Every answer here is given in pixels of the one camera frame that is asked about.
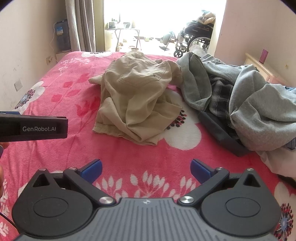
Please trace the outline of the left hand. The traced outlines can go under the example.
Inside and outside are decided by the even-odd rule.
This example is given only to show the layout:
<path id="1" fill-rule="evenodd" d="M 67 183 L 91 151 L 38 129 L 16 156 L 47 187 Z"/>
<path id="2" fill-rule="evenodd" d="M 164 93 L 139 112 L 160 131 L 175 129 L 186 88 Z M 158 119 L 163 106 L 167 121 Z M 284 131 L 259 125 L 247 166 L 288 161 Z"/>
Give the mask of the left hand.
<path id="1" fill-rule="evenodd" d="M 8 148 L 10 143 L 0 143 L 0 157 L 2 157 L 2 154 L 5 149 Z M 2 197 L 4 193 L 4 169 L 3 166 L 0 165 L 0 197 Z"/>

